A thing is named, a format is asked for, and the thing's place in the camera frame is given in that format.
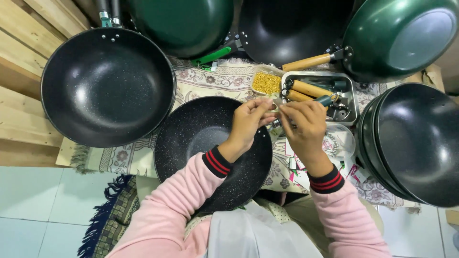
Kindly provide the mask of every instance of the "metal tray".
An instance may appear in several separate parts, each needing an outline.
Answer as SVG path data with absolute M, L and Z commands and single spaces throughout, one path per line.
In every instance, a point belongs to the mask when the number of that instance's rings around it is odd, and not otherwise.
M 329 118 L 327 121 L 329 122 L 336 122 L 340 123 L 345 126 L 352 126 L 357 121 L 359 116 L 359 109 L 358 109 L 358 102 L 357 102 L 357 94 L 356 94 L 356 84 L 355 82 L 347 76 L 345 73 L 334 73 L 334 72 L 327 72 L 327 71 L 305 71 L 305 72 L 287 72 L 282 76 L 281 80 L 281 90 L 285 88 L 285 81 L 291 80 L 299 80 L 304 81 L 307 79 L 323 79 L 323 80 L 343 80 L 346 81 L 347 89 L 339 91 L 338 94 L 342 97 L 348 99 L 348 106 L 350 113 L 349 115 L 342 121 L 333 120 L 333 118 Z

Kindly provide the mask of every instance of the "fringe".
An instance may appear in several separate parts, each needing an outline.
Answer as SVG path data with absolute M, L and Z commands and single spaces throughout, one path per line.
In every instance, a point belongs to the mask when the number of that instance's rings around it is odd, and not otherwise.
M 103 173 L 103 171 L 92 170 L 85 168 L 86 160 L 88 159 L 90 147 L 77 144 L 75 151 L 73 152 L 72 159 L 70 159 L 70 165 L 75 164 L 75 171 L 80 174 L 91 174 L 95 172 Z
M 128 185 L 131 178 L 132 175 L 120 175 L 113 180 L 113 183 L 108 183 L 108 187 L 104 190 L 107 202 L 101 206 L 94 207 L 97 213 L 90 219 L 92 223 L 84 235 L 82 241 L 83 245 L 78 249 L 79 258 L 91 258 L 93 256 L 99 237 L 110 217 L 110 213 L 118 199 L 118 195 Z

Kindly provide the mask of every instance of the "white floor tile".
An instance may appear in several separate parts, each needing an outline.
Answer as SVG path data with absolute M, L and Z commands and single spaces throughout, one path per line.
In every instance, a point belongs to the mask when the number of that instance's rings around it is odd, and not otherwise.
M 408 214 L 405 208 L 394 212 L 380 206 L 384 240 L 393 256 L 442 258 L 443 246 L 437 208 L 421 205 L 421 213 Z
M 94 206 L 107 201 L 104 195 L 107 183 L 118 176 L 115 173 L 81 175 L 71 168 L 64 169 L 50 221 L 89 225 L 95 213 Z
M 0 218 L 1 257 L 38 257 L 47 222 Z
M 448 222 L 446 222 L 445 209 L 438 209 L 440 225 L 442 227 L 443 245 L 445 247 L 446 258 L 458 258 L 459 251 L 453 244 L 453 235 L 457 232 Z
M 62 170 L 0 167 L 0 217 L 48 221 Z
M 48 222 L 39 258 L 77 258 L 88 226 Z

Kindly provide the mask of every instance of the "pink sweater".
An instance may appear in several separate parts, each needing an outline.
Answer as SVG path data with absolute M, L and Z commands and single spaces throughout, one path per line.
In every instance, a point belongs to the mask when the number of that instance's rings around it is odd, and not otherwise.
M 203 158 L 206 156 L 202 153 L 193 156 L 185 168 L 142 201 L 130 226 L 107 257 L 195 258 L 205 253 L 210 218 L 197 225 L 184 240 L 190 215 L 224 180 L 207 168 Z M 325 234 L 335 240 L 329 245 L 333 257 L 392 258 L 374 221 L 358 200 L 357 190 L 349 182 L 330 194 L 314 191 L 311 194 Z

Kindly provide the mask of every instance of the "black cuff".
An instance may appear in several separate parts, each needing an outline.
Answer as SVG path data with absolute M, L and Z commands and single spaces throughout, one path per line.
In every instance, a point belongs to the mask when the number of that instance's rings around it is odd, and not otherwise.
M 344 178 L 333 165 L 333 170 L 323 177 L 312 177 L 308 173 L 311 189 L 319 194 L 329 194 L 340 190 L 344 185 Z
M 202 160 L 207 168 L 217 177 L 224 178 L 233 168 L 233 164 L 229 163 L 218 151 L 217 146 L 209 150 L 202 156 Z

